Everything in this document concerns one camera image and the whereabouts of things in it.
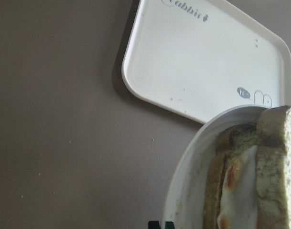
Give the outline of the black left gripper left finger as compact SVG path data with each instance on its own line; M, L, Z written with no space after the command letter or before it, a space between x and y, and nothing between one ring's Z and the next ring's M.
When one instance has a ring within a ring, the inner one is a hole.
M149 221L148 229L160 229L160 222L157 220Z

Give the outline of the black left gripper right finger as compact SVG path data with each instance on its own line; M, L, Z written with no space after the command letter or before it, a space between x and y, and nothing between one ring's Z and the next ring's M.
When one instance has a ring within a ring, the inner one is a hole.
M175 229L174 223L172 221L166 221L164 225L165 229Z

